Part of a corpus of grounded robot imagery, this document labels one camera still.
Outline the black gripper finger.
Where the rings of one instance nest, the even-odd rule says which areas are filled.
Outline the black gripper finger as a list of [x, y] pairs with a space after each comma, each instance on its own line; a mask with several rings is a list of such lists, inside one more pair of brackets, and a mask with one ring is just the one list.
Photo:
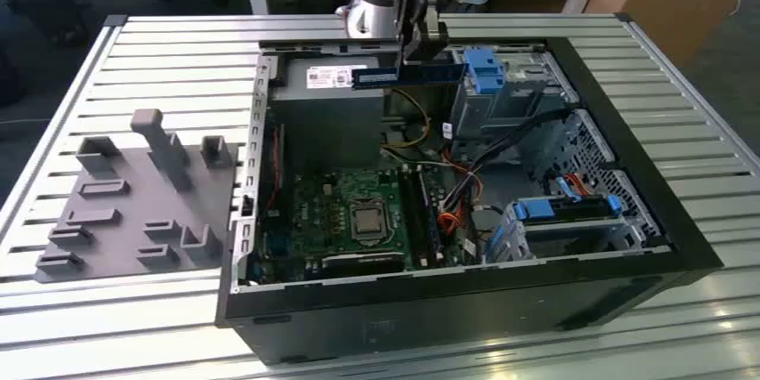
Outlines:
[[397, 65], [418, 61], [417, 50], [422, 41], [420, 28], [425, 24], [426, 7], [426, 0], [396, 0]]
[[448, 30], [440, 20], [437, 0], [428, 0], [424, 29], [422, 61], [432, 61], [448, 45]]

